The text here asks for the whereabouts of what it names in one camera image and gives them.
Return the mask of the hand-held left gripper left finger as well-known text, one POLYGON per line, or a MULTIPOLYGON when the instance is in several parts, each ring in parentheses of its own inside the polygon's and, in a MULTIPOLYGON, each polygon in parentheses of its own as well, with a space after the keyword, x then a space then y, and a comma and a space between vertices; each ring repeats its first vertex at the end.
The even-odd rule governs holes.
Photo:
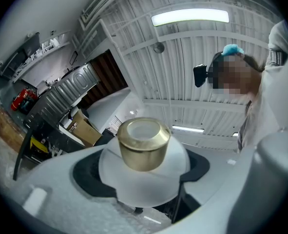
POLYGON ((49 159, 21 175, 8 203, 36 234, 153 234, 171 220, 153 208, 138 214, 115 198, 93 197, 74 179, 74 167, 85 162, 82 177, 95 184, 97 146, 49 159))

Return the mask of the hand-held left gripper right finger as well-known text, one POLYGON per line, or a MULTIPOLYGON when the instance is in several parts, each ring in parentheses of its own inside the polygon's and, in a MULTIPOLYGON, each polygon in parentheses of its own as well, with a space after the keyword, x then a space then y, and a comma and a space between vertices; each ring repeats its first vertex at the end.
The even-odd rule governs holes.
POLYGON ((245 148, 221 187, 200 204, 209 163, 199 158, 180 177, 178 204, 166 234, 254 234, 272 219, 288 194, 288 130, 245 148))

